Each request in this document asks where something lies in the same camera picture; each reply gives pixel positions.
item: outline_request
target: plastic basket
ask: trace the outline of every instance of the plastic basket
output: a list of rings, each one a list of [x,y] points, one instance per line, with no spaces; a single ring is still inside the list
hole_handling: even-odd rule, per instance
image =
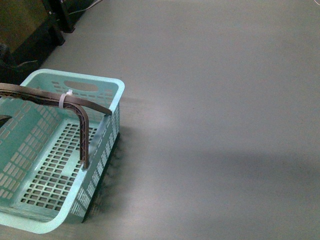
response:
[[[49,69],[21,86],[95,102],[112,115],[83,107],[89,119],[89,166],[80,160],[79,119],[72,111],[3,97],[0,115],[0,224],[48,233],[63,222],[83,221],[119,133],[125,85],[113,78]]]

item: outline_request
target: basket bottom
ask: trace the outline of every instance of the basket bottom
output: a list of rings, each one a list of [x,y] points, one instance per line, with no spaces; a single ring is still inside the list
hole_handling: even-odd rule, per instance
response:
[[[90,123],[89,141],[98,125]],[[79,122],[63,121],[39,154],[38,164],[26,176],[14,203],[0,211],[41,222],[55,218],[81,168],[79,141]]]

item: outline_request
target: curved brown strip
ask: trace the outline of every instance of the curved brown strip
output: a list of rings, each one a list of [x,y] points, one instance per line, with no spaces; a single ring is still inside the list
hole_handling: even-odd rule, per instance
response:
[[[33,103],[59,107],[60,94],[34,89],[26,86],[19,86],[8,83],[0,83],[0,96],[22,99]],[[84,169],[89,167],[89,118],[83,107],[87,107],[101,113],[111,115],[111,110],[98,105],[92,101],[66,95],[63,108],[73,111],[80,122],[80,160],[83,162]]]

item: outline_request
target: handle hole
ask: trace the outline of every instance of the handle hole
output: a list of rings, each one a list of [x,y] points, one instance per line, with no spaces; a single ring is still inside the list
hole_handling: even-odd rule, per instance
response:
[[[84,83],[84,82],[75,82],[75,81],[64,81],[64,85],[66,85],[68,88],[76,89],[80,91],[86,91],[86,92],[97,92],[98,87],[94,84],[90,83]]]

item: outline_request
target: zip tie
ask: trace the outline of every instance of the zip tie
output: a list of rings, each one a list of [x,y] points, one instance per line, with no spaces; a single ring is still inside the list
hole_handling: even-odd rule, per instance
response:
[[[61,97],[60,97],[60,100],[59,100],[59,108],[60,109],[64,109],[64,102],[65,102],[65,98],[66,98],[67,95],[72,96],[72,90],[71,89],[69,89],[69,91],[67,93],[61,94]]]

